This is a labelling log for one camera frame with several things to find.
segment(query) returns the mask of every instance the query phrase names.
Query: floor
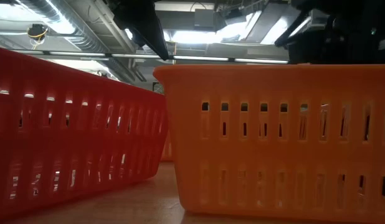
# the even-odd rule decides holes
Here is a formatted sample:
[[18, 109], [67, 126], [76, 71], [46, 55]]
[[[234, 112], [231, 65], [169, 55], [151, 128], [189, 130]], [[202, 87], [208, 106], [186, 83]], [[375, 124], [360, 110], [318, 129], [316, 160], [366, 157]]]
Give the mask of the floor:
[[292, 224], [281, 221], [197, 215], [185, 212], [179, 203], [173, 163], [167, 162], [160, 165], [155, 177], [125, 190], [59, 206], [8, 223]]

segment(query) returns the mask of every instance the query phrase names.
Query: ceiling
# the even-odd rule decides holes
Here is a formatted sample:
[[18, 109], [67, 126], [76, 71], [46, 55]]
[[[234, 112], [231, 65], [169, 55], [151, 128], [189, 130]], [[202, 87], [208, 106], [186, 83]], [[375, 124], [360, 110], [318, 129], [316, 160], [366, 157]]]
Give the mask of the ceiling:
[[[79, 52], [81, 49], [70, 40], [81, 35], [89, 35], [90, 39], [101, 46], [102, 52], [154, 53], [147, 47], [139, 48], [125, 30], [119, 30], [113, 22], [112, 12], [103, 0], [51, 0], [54, 5], [61, 5], [59, 12], [64, 18], [71, 18], [69, 21], [78, 20], [76, 26], [80, 31], [78, 34], [56, 32], [53, 24], [48, 24], [44, 18], [42, 19], [41, 16], [18, 4], [23, 1], [14, 0], [12, 2], [15, 4], [0, 4], [0, 47]], [[213, 30], [209, 33], [197, 32], [197, 23], [200, 22], [196, 16], [197, 13], [203, 11], [196, 9], [205, 8], [207, 10], [204, 12], [214, 12], [215, 18], [214, 22], [210, 21], [213, 23]], [[240, 9], [242, 17], [246, 18], [246, 21], [227, 26], [225, 18], [231, 9]], [[166, 38], [171, 55], [288, 60], [288, 52], [285, 49], [276, 48], [272, 44], [298, 16], [299, 11], [286, 1], [202, 0], [194, 3], [191, 0], [168, 0], [156, 2], [156, 13], [168, 35]], [[39, 45], [26, 35], [26, 30], [32, 24], [43, 24], [50, 27], [44, 41], [39, 42]], [[198, 60], [164, 62], [156, 59], [117, 58], [114, 60], [118, 67], [112, 67], [112, 63], [96, 62], [91, 59], [84, 59], [87, 62], [77, 63], [75, 59], [80, 60], [80, 58], [65, 58], [69, 61], [64, 60], [63, 57], [45, 57], [44, 55], [40, 58], [96, 74], [97, 72], [108, 72], [113, 75], [111, 76], [113, 79], [150, 90], [153, 87], [152, 83], [156, 81], [152, 73], [157, 66], [174, 63], [221, 63]]]

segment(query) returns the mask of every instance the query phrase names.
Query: orange plastic basket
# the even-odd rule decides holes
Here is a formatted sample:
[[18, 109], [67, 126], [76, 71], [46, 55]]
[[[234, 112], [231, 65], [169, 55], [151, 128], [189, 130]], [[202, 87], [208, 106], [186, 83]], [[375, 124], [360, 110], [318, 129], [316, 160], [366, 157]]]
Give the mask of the orange plastic basket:
[[385, 223], [385, 65], [177, 65], [154, 75], [186, 210]]
[[161, 161], [173, 162], [172, 144], [170, 142], [170, 132], [168, 132], [165, 145], [163, 146]]
[[164, 96], [0, 49], [0, 218], [152, 177]]

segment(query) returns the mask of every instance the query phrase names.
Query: wooden floor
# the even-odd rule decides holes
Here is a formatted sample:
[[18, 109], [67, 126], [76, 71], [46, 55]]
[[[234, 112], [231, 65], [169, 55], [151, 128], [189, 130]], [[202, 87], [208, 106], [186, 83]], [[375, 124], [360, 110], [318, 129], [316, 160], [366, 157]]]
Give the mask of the wooden floor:
[[173, 163], [162, 163], [155, 177], [125, 190], [58, 206], [8, 223], [287, 224], [287, 222], [281, 221], [197, 215], [185, 212], [179, 203]]

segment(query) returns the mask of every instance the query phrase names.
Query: ceiling duct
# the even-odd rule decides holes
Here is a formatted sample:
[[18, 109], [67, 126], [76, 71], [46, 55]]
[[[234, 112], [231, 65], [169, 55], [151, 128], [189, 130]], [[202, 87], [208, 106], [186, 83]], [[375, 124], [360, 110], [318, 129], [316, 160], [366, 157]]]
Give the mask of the ceiling duct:
[[[83, 52], [109, 52], [101, 40], [86, 25], [84, 20], [64, 0], [16, 0], [20, 5], [37, 14], [51, 29], [60, 34], [74, 34], [76, 37], [66, 37], [70, 43]], [[118, 73], [121, 81], [133, 82], [135, 75], [119, 61], [110, 58], [108, 61], [98, 61], [103, 66]]]

